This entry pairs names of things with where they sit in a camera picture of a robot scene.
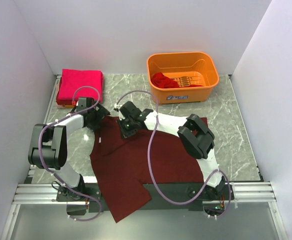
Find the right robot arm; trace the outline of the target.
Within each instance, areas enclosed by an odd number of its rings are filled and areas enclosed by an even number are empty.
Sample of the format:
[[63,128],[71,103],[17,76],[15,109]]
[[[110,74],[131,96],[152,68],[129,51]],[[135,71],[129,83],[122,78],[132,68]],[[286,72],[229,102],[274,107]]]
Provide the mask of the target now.
[[[219,169],[215,158],[215,136],[198,115],[192,113],[188,117],[178,117],[158,113],[158,110],[141,111],[131,101],[123,105],[116,103],[114,110],[119,114],[118,124],[124,138],[131,137],[140,129],[152,131],[147,145],[148,171],[155,189],[164,200],[177,206],[187,205],[195,201],[204,189],[208,198],[216,200],[223,194],[224,185],[228,188],[228,199],[231,200],[232,189],[229,179]],[[178,137],[186,152],[196,159],[200,167],[204,184],[190,200],[177,202],[169,199],[160,190],[155,180],[151,164],[151,147],[156,131]]]

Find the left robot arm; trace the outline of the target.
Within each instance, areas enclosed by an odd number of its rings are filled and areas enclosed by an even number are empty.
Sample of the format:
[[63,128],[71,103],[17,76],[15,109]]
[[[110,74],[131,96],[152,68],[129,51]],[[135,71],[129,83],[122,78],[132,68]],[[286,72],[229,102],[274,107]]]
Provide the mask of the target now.
[[57,191],[61,195],[81,201],[88,192],[83,176],[67,163],[68,136],[82,128],[96,131],[101,127],[102,120],[109,115],[110,112],[94,98],[80,97],[63,120],[56,120],[55,124],[34,125],[28,162],[47,170],[58,179]]

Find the dark maroon t-shirt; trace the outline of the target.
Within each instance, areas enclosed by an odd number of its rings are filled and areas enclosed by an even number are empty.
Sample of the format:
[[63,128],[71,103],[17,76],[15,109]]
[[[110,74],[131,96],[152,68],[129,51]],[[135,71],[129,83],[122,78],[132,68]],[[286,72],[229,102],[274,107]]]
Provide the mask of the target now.
[[[128,188],[129,184],[152,183],[147,161],[147,148],[152,131],[139,130],[121,138],[115,117],[106,116],[94,132],[90,154],[91,166],[99,189],[110,194]],[[186,152],[181,140],[171,134],[156,132],[151,145],[151,167],[158,184],[202,183],[204,177],[197,160]]]

